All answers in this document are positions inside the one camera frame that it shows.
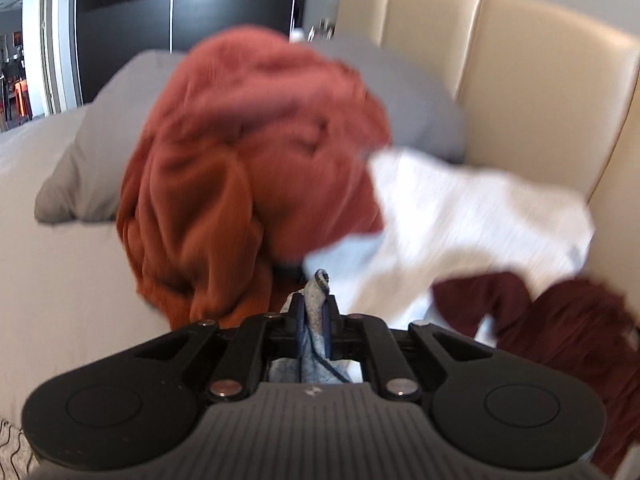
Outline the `dark maroon garment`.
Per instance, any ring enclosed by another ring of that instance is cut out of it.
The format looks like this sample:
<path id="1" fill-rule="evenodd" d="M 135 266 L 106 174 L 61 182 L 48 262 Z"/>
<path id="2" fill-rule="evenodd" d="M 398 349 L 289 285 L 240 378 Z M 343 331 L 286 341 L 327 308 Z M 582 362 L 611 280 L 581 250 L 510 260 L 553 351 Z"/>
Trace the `dark maroon garment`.
<path id="1" fill-rule="evenodd" d="M 639 442 L 639 349 L 625 299 L 602 284 L 571 278 L 529 295 L 512 272 L 448 278 L 432 286 L 446 323 L 473 337 L 488 316 L 497 348 L 572 375 L 602 400 L 604 436 L 595 463 L 612 477 Z"/>

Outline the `bed with grey sheet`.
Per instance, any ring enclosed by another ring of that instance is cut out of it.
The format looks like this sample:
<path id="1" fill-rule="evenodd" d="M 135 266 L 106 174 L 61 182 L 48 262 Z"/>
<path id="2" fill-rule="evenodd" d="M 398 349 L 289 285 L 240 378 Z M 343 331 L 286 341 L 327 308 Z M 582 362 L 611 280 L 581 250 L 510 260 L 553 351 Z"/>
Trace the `bed with grey sheet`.
<path id="1" fill-rule="evenodd" d="M 114 223 L 41 224 L 35 198 L 75 134 L 82 108 L 1 136 L 1 475 L 37 465 L 23 405 L 48 379 L 167 333 L 137 294 Z"/>

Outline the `orange stool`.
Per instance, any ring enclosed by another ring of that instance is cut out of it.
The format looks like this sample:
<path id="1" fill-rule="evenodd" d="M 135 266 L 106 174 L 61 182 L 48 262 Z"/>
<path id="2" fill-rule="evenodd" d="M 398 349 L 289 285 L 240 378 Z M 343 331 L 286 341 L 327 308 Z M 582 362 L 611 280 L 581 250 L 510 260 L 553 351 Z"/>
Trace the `orange stool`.
<path id="1" fill-rule="evenodd" d="M 32 107 L 30 106 L 26 79 L 20 79 L 14 84 L 14 96 L 18 116 L 20 116 L 21 120 L 31 120 Z"/>

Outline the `black sliding wardrobe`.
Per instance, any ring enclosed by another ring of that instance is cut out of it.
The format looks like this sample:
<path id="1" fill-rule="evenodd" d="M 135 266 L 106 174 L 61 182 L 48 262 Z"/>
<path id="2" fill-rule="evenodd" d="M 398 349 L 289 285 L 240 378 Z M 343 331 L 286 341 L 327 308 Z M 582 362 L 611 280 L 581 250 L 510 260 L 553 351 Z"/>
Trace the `black sliding wardrobe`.
<path id="1" fill-rule="evenodd" d="M 81 99 L 89 103 L 138 53 L 186 52 L 220 30 L 241 24 L 290 32 L 305 0 L 76 0 Z"/>

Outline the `grey pillow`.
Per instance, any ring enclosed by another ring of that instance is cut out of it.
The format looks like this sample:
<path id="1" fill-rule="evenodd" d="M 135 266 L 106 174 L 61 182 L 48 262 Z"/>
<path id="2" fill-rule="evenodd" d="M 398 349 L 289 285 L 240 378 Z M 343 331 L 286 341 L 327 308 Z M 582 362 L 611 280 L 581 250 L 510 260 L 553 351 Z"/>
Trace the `grey pillow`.
<path id="1" fill-rule="evenodd" d="M 367 39 L 341 36 L 308 46 L 358 70 L 386 109 L 394 144 L 462 162 L 464 116 L 437 77 Z M 114 220 L 122 176 L 145 119 L 183 57 L 181 52 L 144 51 L 101 89 L 36 196 L 39 222 Z"/>

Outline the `cream padded headboard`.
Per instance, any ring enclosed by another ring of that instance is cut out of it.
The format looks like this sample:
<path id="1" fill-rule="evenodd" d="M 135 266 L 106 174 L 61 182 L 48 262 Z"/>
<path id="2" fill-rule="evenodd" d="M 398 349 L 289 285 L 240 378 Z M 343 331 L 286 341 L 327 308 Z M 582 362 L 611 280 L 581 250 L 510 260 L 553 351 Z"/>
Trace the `cream padded headboard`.
<path id="1" fill-rule="evenodd" d="M 466 156 L 588 202 L 588 268 L 639 287 L 639 40 L 539 0 L 340 0 L 335 30 L 439 76 Z"/>

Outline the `small picture frame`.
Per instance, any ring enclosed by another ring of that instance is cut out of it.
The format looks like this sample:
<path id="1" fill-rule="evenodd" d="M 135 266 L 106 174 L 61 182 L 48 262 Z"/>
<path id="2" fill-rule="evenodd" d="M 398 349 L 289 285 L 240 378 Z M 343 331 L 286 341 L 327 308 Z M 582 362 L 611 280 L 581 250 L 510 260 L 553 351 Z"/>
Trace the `small picture frame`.
<path id="1" fill-rule="evenodd" d="M 334 35 L 335 25 L 328 18 L 322 18 L 309 29 L 307 40 L 309 42 L 330 40 Z"/>

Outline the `orange fleece blanket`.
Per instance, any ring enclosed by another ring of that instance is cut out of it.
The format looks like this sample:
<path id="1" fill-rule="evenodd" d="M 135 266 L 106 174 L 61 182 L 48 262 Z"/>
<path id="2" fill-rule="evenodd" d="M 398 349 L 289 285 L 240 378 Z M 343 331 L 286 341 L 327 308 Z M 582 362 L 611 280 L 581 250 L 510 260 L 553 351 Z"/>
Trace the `orange fleece blanket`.
<path id="1" fill-rule="evenodd" d="M 367 160 L 388 144 L 382 103 L 348 65 L 259 26 L 201 41 L 122 178 L 116 228 L 138 293 L 172 328 L 265 313 L 275 268 L 382 231 Z"/>

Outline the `grey striped pyjama garment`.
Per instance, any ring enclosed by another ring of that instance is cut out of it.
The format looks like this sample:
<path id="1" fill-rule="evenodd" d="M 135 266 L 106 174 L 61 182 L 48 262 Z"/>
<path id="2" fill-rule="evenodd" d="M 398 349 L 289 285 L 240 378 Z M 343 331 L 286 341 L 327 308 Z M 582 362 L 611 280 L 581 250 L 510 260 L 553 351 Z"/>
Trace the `grey striped pyjama garment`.
<path id="1" fill-rule="evenodd" d="M 298 292 L 288 297 L 281 313 L 294 313 L 296 357 L 282 358 L 270 363 L 268 380 L 285 384 L 348 384 L 346 361 L 329 359 L 331 345 L 331 317 L 337 313 L 330 294 L 330 278 L 319 269 Z"/>

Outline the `white garment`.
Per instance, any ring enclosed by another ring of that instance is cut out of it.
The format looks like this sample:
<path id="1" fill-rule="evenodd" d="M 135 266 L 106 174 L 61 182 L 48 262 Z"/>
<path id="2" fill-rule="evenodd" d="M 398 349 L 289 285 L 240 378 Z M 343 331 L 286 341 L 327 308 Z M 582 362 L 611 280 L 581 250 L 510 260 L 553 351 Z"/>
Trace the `white garment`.
<path id="1" fill-rule="evenodd" d="M 594 225 L 573 190 L 411 148 L 374 154 L 368 170 L 383 231 L 346 236 L 303 263 L 306 275 L 328 272 L 342 313 L 370 314 L 398 330 L 440 324 L 435 282 L 512 271 L 539 295 L 586 263 Z"/>

